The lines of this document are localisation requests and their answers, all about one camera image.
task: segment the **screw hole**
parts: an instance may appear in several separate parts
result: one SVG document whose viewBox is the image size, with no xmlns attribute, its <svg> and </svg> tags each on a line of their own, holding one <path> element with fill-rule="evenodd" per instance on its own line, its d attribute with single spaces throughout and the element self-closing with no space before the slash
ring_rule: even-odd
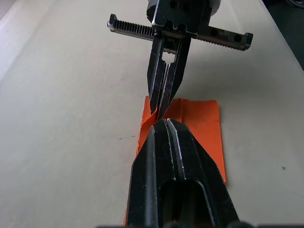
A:
<svg viewBox="0 0 304 228">
<path fill-rule="evenodd" d="M 218 35 L 218 31 L 216 29 L 211 29 L 210 35 L 216 37 Z"/>
<path fill-rule="evenodd" d="M 182 7 L 182 9 L 184 10 L 184 12 L 188 13 L 190 10 L 190 5 L 189 3 L 185 3 Z"/>
<path fill-rule="evenodd" d="M 179 4 L 176 2 L 176 1 L 171 1 L 170 2 L 170 7 L 172 8 L 172 9 L 175 9 L 175 8 L 177 8 L 179 6 Z"/>
<path fill-rule="evenodd" d="M 242 37 L 240 35 L 235 35 L 234 36 L 234 41 L 235 42 L 239 43 L 239 42 L 241 42 L 241 40 L 242 40 Z"/>
</svg>

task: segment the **beige surface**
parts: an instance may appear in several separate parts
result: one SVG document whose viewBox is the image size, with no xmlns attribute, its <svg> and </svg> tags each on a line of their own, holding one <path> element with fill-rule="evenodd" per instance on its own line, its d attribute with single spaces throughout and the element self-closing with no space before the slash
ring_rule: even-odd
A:
<svg viewBox="0 0 304 228">
<path fill-rule="evenodd" d="M 149 25 L 147 2 L 17 3 L 0 22 L 0 227 L 121 224 L 151 42 L 106 23 Z M 304 73 L 261 1 L 223 0 L 211 25 L 252 48 L 193 41 L 177 96 L 218 101 L 239 217 L 304 223 Z"/>
</svg>

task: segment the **white table surface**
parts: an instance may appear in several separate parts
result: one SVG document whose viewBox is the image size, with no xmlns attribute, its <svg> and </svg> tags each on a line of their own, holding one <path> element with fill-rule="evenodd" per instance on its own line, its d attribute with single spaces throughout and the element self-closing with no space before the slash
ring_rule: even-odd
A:
<svg viewBox="0 0 304 228">
<path fill-rule="evenodd" d="M 146 5 L 18 0 L 0 21 L 1 228 L 122 224 L 152 43 L 106 23 L 149 25 Z M 217 100 L 240 219 L 304 223 L 304 73 L 262 1 L 223 0 L 210 25 L 252 47 L 194 40 L 177 97 Z"/>
</svg>

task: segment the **black metal jaw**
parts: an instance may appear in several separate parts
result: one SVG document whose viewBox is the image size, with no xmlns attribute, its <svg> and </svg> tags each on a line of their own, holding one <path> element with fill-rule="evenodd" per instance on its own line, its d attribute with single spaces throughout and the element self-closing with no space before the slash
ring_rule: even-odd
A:
<svg viewBox="0 0 304 228">
<path fill-rule="evenodd" d="M 244 35 L 209 26 L 209 0 L 150 0 L 147 18 L 152 27 L 119 21 L 112 14 L 108 27 L 112 32 L 153 41 L 147 79 L 151 113 L 163 118 L 181 85 L 191 39 L 203 40 L 245 51 L 253 35 Z M 166 65 L 162 53 L 175 54 Z"/>
<path fill-rule="evenodd" d="M 125 225 L 177 221 L 226 227 L 239 219 L 215 162 L 187 126 L 159 120 L 132 166 Z"/>
</svg>

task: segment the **orange fabric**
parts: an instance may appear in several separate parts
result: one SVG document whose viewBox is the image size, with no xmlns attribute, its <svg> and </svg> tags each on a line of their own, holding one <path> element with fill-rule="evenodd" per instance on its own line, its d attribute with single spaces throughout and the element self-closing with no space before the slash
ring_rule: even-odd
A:
<svg viewBox="0 0 304 228">
<path fill-rule="evenodd" d="M 224 182 L 226 182 L 222 141 L 219 127 L 219 106 L 212 101 L 190 101 L 183 98 L 173 99 L 165 116 L 186 124 L 196 140 L 217 164 Z M 151 115 L 149 97 L 145 98 L 142 112 L 142 124 L 137 143 L 138 154 L 147 138 L 149 128 L 156 121 L 156 113 Z"/>
</svg>

